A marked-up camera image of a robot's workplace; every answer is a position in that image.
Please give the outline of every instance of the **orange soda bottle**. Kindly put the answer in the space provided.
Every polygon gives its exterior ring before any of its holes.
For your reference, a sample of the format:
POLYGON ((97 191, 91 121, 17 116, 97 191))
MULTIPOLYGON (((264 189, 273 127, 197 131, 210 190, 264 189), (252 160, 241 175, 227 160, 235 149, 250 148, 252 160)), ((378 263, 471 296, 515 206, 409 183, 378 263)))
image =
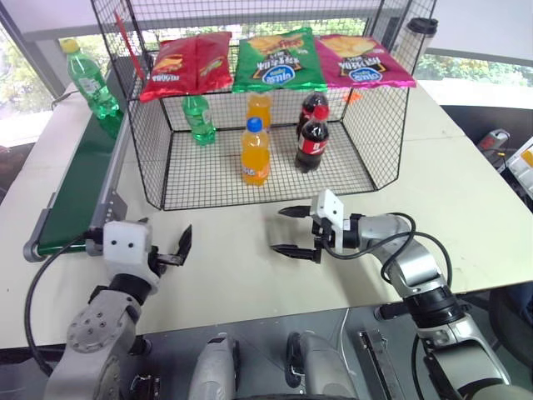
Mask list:
POLYGON ((272 105, 272 97, 270 93, 255 93, 248 95, 248 113, 247 120, 253 117, 260 118, 263 129, 270 132, 270 107, 272 105))
POLYGON ((262 186, 270 173, 270 138, 259 117, 248 119, 241 138, 242 179, 248 185, 262 186))

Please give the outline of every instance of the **red bottle cap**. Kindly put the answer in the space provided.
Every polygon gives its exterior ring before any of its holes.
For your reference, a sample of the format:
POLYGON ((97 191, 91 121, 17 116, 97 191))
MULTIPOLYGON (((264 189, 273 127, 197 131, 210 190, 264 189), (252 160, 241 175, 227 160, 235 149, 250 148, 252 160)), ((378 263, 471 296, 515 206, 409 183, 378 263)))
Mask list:
POLYGON ((318 105, 315 107, 315 111, 313 111, 313 117, 318 119, 319 121, 326 121, 327 116, 330 114, 330 109, 328 106, 318 105))

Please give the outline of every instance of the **white table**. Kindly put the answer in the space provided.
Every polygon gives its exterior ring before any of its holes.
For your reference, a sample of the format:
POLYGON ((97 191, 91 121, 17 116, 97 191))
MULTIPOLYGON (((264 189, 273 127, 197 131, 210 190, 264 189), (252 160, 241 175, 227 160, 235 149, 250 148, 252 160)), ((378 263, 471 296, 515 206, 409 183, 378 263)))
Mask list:
MULTIPOLYGON (((26 346, 22 310, 38 265, 23 259, 22 245, 58 187, 89 117, 79 95, 62 102, 0 206, 0 348, 26 346)), ((131 145, 118 191, 128 204, 128 219, 150 218, 154 243, 162 252, 171 251, 183 229, 193 225, 187 263, 162 277, 159 293, 143 308, 139 333, 399 299, 380 279, 372 256, 343 262, 325 254, 317 265, 268 247, 311 246, 309 219, 276 214, 304 202, 159 212, 144 200, 131 145), (227 240, 231 225, 238 229, 227 240)), ((399 179, 379 192, 341 200, 346 214, 412 215, 419 230, 447 247, 456 293, 533 280, 533 217, 421 88, 411 91, 399 179)), ((443 265, 438 249, 428 246, 443 265)), ((37 344, 64 342, 74 314, 96 285, 107 283, 101 258, 61 256, 37 286, 32 312, 37 344)))

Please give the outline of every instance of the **green conveyor belt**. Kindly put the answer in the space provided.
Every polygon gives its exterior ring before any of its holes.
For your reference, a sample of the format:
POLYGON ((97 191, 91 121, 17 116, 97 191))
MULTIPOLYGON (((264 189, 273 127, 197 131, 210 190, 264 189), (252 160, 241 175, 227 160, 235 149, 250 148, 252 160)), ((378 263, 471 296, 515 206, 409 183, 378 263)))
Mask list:
MULTIPOLYGON (((109 74, 107 86, 120 102, 121 110, 126 109, 113 71, 109 74)), ((42 228, 37 246, 39 254, 56 252, 89 228, 121 121, 122 113, 103 121, 91 116, 42 228)), ((84 249, 85 242, 71 247, 73 252, 84 249)))

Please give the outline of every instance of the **wire mesh basket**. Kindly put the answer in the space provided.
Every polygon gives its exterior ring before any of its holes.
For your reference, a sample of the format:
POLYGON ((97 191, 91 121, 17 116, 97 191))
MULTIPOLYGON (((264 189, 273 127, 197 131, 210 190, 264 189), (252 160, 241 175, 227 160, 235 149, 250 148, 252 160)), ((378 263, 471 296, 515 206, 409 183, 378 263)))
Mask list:
POLYGON ((337 194, 375 191, 398 178, 409 89, 329 89, 330 140, 321 166, 294 167, 295 129, 308 92, 275 90, 271 109, 271 176, 262 187, 241 177, 244 93, 207 93, 214 144, 194 143, 181 97, 139 101, 143 81, 130 57, 149 76, 158 43, 198 33, 231 31, 228 59, 237 65, 238 41, 311 27, 316 35, 372 36, 414 70, 423 35, 406 30, 412 18, 430 18, 434 0, 92 0, 123 94, 147 201, 177 210, 308 198, 324 188, 337 194))

